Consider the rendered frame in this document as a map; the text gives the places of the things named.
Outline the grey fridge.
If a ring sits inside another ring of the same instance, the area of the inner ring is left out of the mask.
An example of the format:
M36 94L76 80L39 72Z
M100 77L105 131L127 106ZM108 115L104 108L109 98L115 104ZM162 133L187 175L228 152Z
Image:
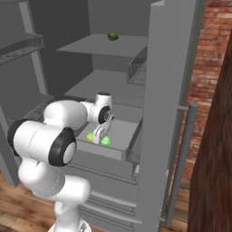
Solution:
M57 99L88 100L64 94L95 70L126 73L135 57L148 58L150 7L159 0L29 0L34 30L43 36L43 70L49 92ZM58 52L91 34L144 36L148 45L134 57ZM79 151L70 164L81 165L139 184L142 123L125 160ZM130 212L93 195L82 208L86 219L110 232L134 232Z

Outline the grey fridge door with shelves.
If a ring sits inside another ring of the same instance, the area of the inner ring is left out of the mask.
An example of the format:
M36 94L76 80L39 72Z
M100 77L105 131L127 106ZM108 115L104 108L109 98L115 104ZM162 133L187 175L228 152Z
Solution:
M44 79L43 48L43 37L34 31L29 0L0 0L0 171L11 186L20 183L20 160L8 146L8 129L53 99Z

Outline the grey fridge shelf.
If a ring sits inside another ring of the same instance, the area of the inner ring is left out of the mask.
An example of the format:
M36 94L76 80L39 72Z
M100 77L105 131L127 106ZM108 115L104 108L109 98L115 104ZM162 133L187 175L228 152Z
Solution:
M144 87L127 83L125 72L95 70L64 95L94 100L98 92L108 92L114 103L143 106Z
M144 36L120 35L118 40L110 41L106 34L91 34L59 48L58 52L134 57L147 45L148 38Z

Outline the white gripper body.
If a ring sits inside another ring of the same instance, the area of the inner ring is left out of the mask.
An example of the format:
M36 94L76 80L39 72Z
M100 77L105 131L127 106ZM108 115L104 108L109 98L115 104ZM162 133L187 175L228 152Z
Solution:
M105 136L105 134L106 129L103 126L98 125L92 133L92 142L95 144L99 144L102 141L102 138Z

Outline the grey freezer drawer front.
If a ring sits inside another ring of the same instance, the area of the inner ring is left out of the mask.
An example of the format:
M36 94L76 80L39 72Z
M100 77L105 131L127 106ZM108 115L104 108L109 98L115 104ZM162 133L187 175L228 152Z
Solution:
M137 207L137 182L131 179L116 177L96 169L90 169L77 164L62 167L65 174L88 179L92 186L92 195L109 203L115 203L117 208L130 212L130 221L141 224L142 220L135 216Z

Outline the clear door bin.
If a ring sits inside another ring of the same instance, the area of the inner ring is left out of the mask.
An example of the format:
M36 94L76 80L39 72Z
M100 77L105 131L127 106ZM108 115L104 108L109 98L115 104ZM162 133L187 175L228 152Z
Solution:
M147 59L145 57L135 57L127 64L127 83L144 86L146 82Z

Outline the grey fridge drawer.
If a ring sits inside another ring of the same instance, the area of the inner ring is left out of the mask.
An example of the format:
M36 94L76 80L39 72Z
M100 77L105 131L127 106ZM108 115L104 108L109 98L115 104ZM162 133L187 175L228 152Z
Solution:
M110 145L98 145L87 140L87 132L93 131L96 126L89 123L76 137L77 150L102 155L115 160L125 160L134 141L140 132L143 109L127 105L113 104L114 120L108 132L111 138Z

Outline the dark wooden cabinet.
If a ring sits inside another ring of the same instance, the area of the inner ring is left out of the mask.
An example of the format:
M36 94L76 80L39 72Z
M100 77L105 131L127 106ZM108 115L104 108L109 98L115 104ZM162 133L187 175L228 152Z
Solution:
M232 33L190 181L188 232L232 232Z

